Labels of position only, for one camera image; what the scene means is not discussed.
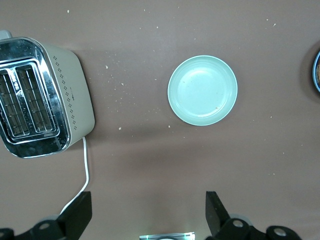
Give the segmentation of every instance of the plate rim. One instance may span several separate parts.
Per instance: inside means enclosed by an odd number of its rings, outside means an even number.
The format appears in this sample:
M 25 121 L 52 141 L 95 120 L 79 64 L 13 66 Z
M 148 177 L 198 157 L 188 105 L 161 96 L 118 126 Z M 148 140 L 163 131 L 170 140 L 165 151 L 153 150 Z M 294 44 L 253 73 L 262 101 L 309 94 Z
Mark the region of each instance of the plate rim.
M 188 120 L 183 119 L 183 117 L 181 117 L 180 115 L 178 115 L 177 112 L 175 111 L 175 108 L 173 107 L 173 103 L 172 103 L 173 100 L 170 98 L 170 89 L 171 89 L 170 86 L 171 86 L 171 82 L 173 81 L 173 76 L 174 76 L 175 73 L 181 68 L 181 66 L 183 66 L 186 62 L 191 61 L 192 59 L 195 59 L 195 58 L 203 58 L 203 57 L 205 57 L 205 58 L 210 58 L 210 59 L 214 59 L 214 60 L 216 60 L 216 61 L 221 62 L 221 63 L 222 63 L 223 65 L 225 65 L 225 66 L 229 69 L 229 71 L 232 73 L 232 75 L 233 75 L 232 82 L 235 83 L 234 100 L 233 100 L 233 102 L 232 102 L 232 104 L 231 104 L 230 109 L 226 112 L 225 115 L 223 115 L 223 117 L 218 118 L 218 120 L 210 121 L 209 123 L 206 123 L 206 122 L 205 122 L 205 123 L 194 123 L 194 122 L 192 122 L 192 121 L 188 121 Z M 171 77 L 170 77 L 170 80 L 169 80 L 169 82 L 168 82 L 167 97 L 168 97 L 169 105 L 170 105 L 172 111 L 173 111 L 173 112 L 175 113 L 175 115 L 176 115 L 178 118 L 180 118 L 183 122 L 185 122 L 185 123 L 187 123 L 187 124 L 190 124 L 190 125 L 194 125 L 194 126 L 209 126 L 209 125 L 215 124 L 215 123 L 221 121 L 222 119 L 224 119 L 224 118 L 231 112 L 231 110 L 233 109 L 233 107 L 234 107 L 234 105 L 235 105 L 235 103 L 236 103 L 237 97 L 238 97 L 238 82 L 237 82 L 237 77 L 236 77 L 234 71 L 231 69 L 231 67 L 230 67 L 225 61 L 223 61 L 222 59 L 220 59 L 220 58 L 218 58 L 218 57 L 216 57 L 216 56 L 211 56 L 211 55 L 197 55 L 197 56 L 193 56 L 193 57 L 190 57 L 190 58 L 184 60 L 182 63 L 180 63 L 179 66 L 173 71 L 173 73 L 172 73 L 172 75 L 171 75 Z

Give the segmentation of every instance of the toaster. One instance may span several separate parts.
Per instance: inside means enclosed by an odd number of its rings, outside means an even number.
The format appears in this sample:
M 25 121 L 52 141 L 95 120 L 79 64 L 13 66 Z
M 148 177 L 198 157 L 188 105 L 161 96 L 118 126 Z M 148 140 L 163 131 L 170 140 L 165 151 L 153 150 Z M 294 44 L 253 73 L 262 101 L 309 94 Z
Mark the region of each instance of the toaster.
M 20 158 L 60 153 L 92 131 L 94 111 L 77 56 L 0 31 L 0 135 Z

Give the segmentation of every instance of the turquoise plate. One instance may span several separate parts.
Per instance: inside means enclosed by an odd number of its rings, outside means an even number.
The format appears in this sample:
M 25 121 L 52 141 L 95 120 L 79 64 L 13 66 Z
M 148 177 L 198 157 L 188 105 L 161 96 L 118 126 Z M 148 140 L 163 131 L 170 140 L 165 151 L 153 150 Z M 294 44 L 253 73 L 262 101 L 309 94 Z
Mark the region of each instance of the turquoise plate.
M 214 56 L 194 56 L 181 63 L 168 84 L 168 99 L 174 113 L 184 122 L 206 126 L 223 119 L 238 94 L 231 68 Z

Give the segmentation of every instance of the toaster slot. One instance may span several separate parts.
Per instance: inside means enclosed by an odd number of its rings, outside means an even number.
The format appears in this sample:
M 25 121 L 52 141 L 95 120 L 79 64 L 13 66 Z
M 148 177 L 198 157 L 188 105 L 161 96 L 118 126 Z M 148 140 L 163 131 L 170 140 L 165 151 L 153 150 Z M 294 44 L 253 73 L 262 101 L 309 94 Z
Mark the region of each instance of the toaster slot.
M 50 113 L 46 107 L 46 98 L 42 95 L 41 86 L 37 81 L 37 75 L 31 64 L 15 68 L 18 76 L 26 105 L 31 115 L 35 131 L 38 133 L 53 130 Z
M 24 114 L 6 70 L 0 71 L 0 100 L 2 105 L 1 117 L 6 123 L 8 132 L 16 138 L 28 135 L 29 130 Z

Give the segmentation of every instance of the white cable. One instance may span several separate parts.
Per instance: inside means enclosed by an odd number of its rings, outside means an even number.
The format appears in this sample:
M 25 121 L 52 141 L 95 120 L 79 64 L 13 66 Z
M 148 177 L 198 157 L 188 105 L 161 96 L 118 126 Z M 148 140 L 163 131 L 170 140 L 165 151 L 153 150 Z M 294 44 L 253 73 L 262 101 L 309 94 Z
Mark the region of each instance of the white cable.
M 86 138 L 83 137 L 82 138 L 83 140 L 83 156 L 84 156 L 84 168 L 85 168 L 85 176 L 86 176 L 86 180 L 85 180 L 85 183 L 83 185 L 83 187 L 81 188 L 81 190 L 79 191 L 79 193 L 77 195 L 75 195 L 75 197 L 69 201 L 65 206 L 64 208 L 62 209 L 62 211 L 60 212 L 60 214 L 62 214 L 67 207 L 69 207 L 69 205 L 77 198 L 79 197 L 79 195 L 86 189 L 88 183 L 89 183 L 89 180 L 90 180 L 90 176 L 89 176 L 89 168 L 88 168 L 88 159 L 87 159 L 87 141 L 86 141 Z

